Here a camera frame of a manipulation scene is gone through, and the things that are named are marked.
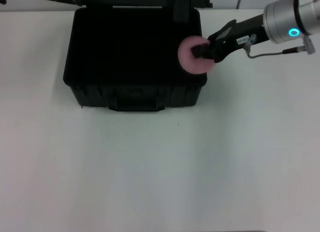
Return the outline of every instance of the open case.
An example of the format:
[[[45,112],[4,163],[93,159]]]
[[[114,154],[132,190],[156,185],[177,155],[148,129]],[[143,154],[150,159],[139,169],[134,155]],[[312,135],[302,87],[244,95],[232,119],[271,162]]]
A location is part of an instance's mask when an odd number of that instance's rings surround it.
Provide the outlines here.
[[[53,1],[86,5],[74,15],[63,75],[81,106],[161,111],[197,103],[207,75],[187,73],[178,47],[202,35],[194,8],[210,0]]]

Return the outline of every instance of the black plastic case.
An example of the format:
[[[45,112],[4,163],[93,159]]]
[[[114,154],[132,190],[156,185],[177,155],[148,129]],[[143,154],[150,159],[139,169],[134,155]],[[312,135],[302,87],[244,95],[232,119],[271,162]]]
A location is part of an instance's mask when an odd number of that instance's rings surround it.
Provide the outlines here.
[[[202,35],[190,3],[114,8],[104,2],[78,9],[63,76],[78,103],[141,112],[194,106],[207,75],[189,74],[178,61],[181,41]]]

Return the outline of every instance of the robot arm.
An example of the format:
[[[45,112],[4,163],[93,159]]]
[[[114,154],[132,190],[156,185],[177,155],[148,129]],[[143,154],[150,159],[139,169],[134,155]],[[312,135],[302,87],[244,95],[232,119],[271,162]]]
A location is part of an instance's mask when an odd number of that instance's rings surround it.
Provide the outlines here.
[[[302,51],[307,51],[310,55],[315,49],[309,35],[319,32],[320,0],[279,0],[267,5],[264,13],[254,18],[240,23],[230,21],[208,38],[210,44],[197,45],[191,51],[196,58],[212,59],[219,63],[239,49],[245,49],[250,58],[256,58],[257,56],[250,56],[253,44],[268,40],[279,44],[302,38],[304,46],[259,56]]]

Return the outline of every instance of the gray cable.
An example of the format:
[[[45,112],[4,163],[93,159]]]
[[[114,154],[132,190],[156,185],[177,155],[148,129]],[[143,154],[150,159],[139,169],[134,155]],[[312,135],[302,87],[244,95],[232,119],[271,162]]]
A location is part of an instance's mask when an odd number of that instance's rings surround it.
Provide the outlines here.
[[[250,55],[250,52],[249,51],[246,51],[246,54],[248,55],[248,57],[250,59],[255,59],[255,58],[258,58],[258,57],[262,57],[262,56],[279,56],[279,55],[283,55],[284,53],[283,52],[278,52],[278,53],[262,53],[262,54],[258,54],[258,55],[255,55],[255,56],[251,56]]]
[[[241,3],[241,0],[238,0],[238,3],[236,4],[236,9],[238,10],[239,9],[239,7],[240,7],[240,3]]]

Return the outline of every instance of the white tabletop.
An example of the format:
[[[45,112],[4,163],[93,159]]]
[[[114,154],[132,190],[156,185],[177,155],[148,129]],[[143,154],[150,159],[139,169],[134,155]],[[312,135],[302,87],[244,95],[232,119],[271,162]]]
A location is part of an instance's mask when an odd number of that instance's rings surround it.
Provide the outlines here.
[[[209,36],[262,11],[200,13]],[[237,51],[195,107],[81,109],[63,82],[73,16],[0,13],[1,232],[319,231],[319,53]]]

